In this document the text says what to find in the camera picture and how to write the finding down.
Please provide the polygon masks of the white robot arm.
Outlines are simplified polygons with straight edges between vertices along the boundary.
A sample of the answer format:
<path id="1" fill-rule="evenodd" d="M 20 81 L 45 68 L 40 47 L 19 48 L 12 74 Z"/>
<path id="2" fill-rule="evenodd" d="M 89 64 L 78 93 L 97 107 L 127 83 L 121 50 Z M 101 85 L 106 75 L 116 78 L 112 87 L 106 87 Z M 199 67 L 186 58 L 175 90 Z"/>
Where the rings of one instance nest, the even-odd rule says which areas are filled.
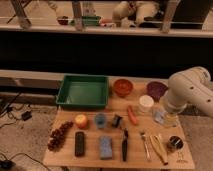
<path id="1" fill-rule="evenodd" d="M 166 128 L 178 124 L 178 115 L 188 104 L 213 118 L 213 90 L 208 85 L 210 72 L 204 67 L 193 67 L 172 74 L 168 79 L 168 90 L 152 111 L 155 122 Z"/>

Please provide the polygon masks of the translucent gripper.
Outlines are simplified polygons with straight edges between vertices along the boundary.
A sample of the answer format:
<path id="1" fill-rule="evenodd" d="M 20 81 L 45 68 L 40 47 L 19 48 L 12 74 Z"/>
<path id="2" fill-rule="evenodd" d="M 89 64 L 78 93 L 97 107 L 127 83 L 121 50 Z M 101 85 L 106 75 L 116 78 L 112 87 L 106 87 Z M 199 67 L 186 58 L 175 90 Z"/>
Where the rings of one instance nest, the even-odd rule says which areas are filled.
<path id="1" fill-rule="evenodd" d="M 152 109 L 152 116 L 155 122 L 166 128 L 172 128 L 178 125 L 177 116 L 168 113 L 162 106 L 155 106 Z"/>

